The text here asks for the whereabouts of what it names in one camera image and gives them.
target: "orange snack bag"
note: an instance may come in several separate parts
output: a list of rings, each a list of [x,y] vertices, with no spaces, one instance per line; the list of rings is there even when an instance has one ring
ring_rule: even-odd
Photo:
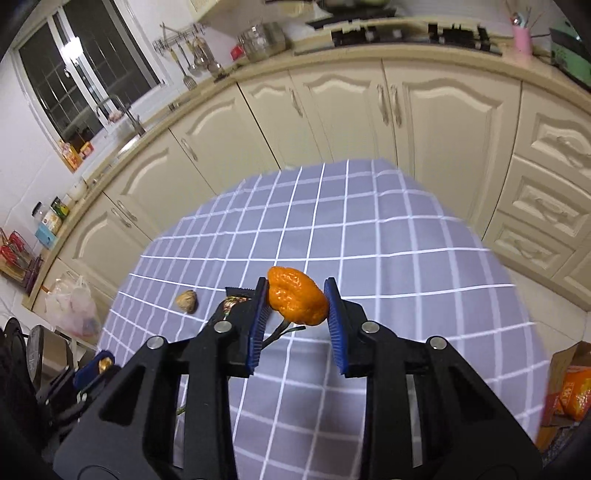
[[[591,367],[570,366],[560,392],[564,413],[581,421],[591,406]]]

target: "jar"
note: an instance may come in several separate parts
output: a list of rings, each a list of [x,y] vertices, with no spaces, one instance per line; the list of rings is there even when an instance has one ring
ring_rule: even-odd
[[[53,210],[57,213],[57,216],[61,218],[62,221],[64,221],[70,214],[70,209],[59,199],[59,197],[53,199],[51,208],[53,208]]]
[[[51,233],[57,235],[61,227],[61,218],[50,206],[38,202],[31,214],[37,222],[42,223]]]

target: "checkered tablecloth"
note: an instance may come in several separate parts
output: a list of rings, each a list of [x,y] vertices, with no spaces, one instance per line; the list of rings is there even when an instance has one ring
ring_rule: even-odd
[[[536,434],[548,360],[505,269],[433,195],[382,160],[252,177],[200,206],[144,252],[99,346],[124,364],[152,335],[190,338],[226,286],[254,288],[272,265],[302,270],[321,287],[336,278],[344,299],[400,337],[448,338]],[[174,305],[187,289],[199,298],[194,315]],[[267,333],[280,321],[274,314]],[[183,379],[180,403],[185,392]],[[230,404],[241,480],[357,478],[365,380],[338,374],[326,322],[265,349],[253,377],[230,379]],[[182,427],[181,416],[178,445]],[[416,423],[413,431],[420,462]]]

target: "drawer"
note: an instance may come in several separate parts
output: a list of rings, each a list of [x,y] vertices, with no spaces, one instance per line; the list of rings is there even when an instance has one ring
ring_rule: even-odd
[[[573,250],[509,215],[495,212],[483,243],[494,253],[551,278]]]
[[[514,152],[591,193],[591,116],[523,85]]]
[[[572,248],[591,232],[591,196],[556,173],[515,155],[497,208]]]
[[[591,304],[591,236],[556,272],[552,280]]]

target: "green container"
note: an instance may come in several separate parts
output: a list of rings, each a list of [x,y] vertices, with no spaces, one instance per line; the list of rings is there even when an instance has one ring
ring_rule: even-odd
[[[552,64],[591,92],[591,54],[568,21],[550,29]]]

